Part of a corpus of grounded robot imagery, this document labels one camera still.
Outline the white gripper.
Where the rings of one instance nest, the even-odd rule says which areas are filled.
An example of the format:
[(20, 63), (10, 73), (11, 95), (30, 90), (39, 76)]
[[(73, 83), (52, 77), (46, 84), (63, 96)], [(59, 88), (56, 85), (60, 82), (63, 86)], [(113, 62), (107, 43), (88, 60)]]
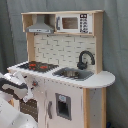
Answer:
[(15, 98), (27, 102), (33, 97), (33, 93), (20, 72), (0, 73), (0, 97), (6, 101)]

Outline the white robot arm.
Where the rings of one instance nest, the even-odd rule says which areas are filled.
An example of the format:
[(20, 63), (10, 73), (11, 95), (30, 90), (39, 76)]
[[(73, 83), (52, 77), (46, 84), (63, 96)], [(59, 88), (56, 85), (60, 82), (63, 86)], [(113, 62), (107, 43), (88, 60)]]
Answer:
[(27, 102), (33, 98), (33, 93), (20, 72), (0, 73), (0, 128), (38, 128), (31, 115), (9, 103), (12, 98)]

